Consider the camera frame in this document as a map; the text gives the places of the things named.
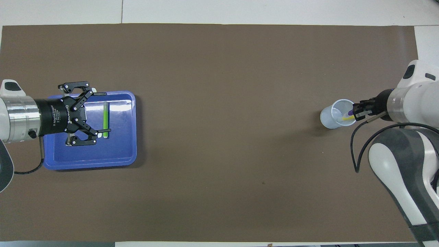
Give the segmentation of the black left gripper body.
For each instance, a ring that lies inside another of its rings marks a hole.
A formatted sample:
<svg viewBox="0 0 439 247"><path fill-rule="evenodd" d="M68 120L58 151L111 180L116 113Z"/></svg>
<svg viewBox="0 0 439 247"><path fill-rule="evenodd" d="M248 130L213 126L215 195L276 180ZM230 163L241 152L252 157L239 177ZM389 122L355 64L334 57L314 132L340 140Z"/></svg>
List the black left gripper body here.
<svg viewBox="0 0 439 247"><path fill-rule="evenodd" d="M53 133L74 134L81 130L78 121L86 121L86 109L84 106L76 108L76 100L73 97L35 99L40 114L40 128L38 136Z"/></svg>

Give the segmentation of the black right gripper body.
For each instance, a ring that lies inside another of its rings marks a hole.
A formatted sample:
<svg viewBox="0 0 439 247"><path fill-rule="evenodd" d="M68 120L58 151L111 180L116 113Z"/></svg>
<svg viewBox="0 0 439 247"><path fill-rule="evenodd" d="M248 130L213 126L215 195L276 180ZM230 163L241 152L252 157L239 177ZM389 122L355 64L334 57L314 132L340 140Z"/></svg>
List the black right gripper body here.
<svg viewBox="0 0 439 247"><path fill-rule="evenodd" d="M381 117L382 120L392 120L388 114L387 102L393 89L386 89L380 92L376 97L372 97L367 100L367 111L370 111L369 116L375 116L385 112L386 114Z"/></svg>

